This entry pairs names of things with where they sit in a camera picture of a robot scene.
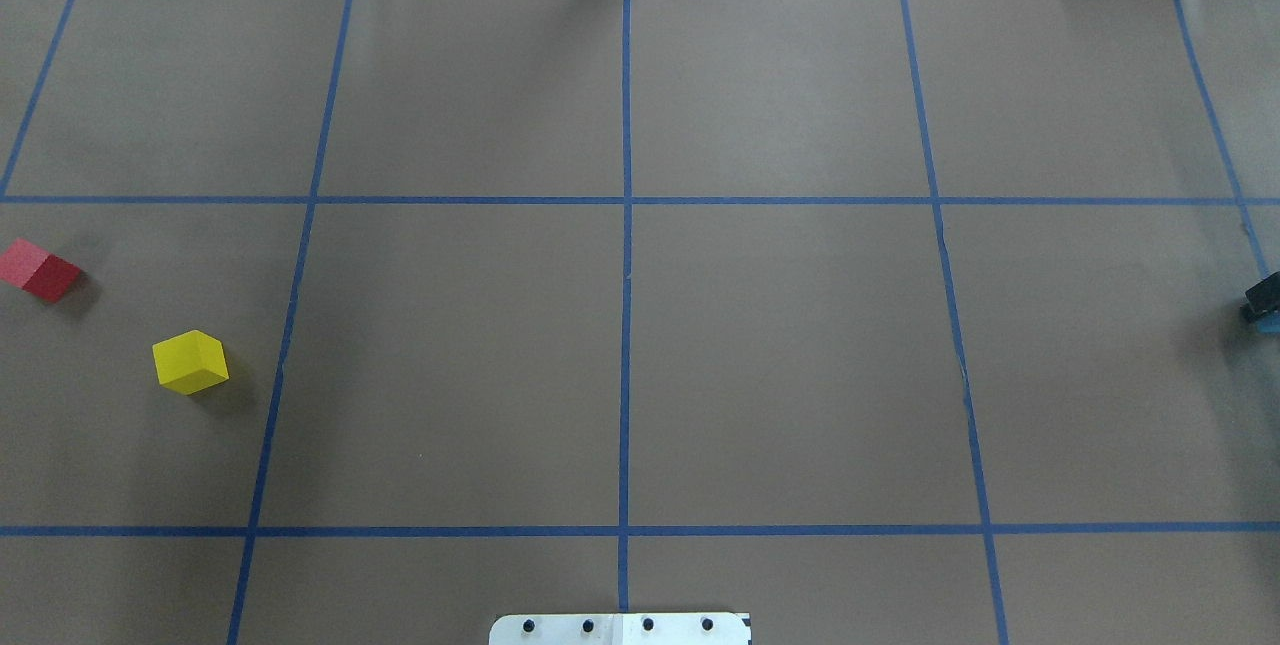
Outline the blue cube block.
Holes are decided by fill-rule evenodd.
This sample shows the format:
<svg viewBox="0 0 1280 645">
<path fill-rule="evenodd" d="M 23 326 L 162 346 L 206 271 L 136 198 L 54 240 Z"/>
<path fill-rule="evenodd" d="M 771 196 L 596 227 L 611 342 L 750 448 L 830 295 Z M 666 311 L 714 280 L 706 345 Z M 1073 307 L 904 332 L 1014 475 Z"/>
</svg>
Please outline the blue cube block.
<svg viewBox="0 0 1280 645">
<path fill-rule="evenodd" d="M 1267 316 L 1265 316 L 1265 317 L 1260 317 L 1260 320 L 1254 322 L 1253 328 L 1257 331 L 1262 331 L 1262 334 L 1279 335 L 1280 334 L 1280 314 L 1274 312 L 1274 314 L 1267 314 Z"/>
</svg>

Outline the yellow cube block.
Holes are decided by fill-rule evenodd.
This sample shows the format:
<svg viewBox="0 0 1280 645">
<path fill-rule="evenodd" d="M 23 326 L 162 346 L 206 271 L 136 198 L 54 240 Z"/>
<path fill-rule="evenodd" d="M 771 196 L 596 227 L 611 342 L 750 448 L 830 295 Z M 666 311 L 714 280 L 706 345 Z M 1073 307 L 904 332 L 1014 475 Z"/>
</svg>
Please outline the yellow cube block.
<svg viewBox="0 0 1280 645">
<path fill-rule="evenodd" d="M 221 340 L 191 330 L 152 344 L 157 381 L 180 395 L 193 395 L 230 379 Z"/>
</svg>

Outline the red cube block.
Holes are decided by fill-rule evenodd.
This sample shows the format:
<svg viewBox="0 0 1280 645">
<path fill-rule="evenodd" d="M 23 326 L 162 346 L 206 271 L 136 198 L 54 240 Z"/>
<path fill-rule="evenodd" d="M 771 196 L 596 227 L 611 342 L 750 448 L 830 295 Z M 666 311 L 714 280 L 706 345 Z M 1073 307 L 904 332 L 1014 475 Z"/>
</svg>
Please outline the red cube block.
<svg viewBox="0 0 1280 645">
<path fill-rule="evenodd" d="M 1 253 L 1 280 L 47 303 L 64 298 L 82 273 L 67 259 L 20 238 Z"/>
</svg>

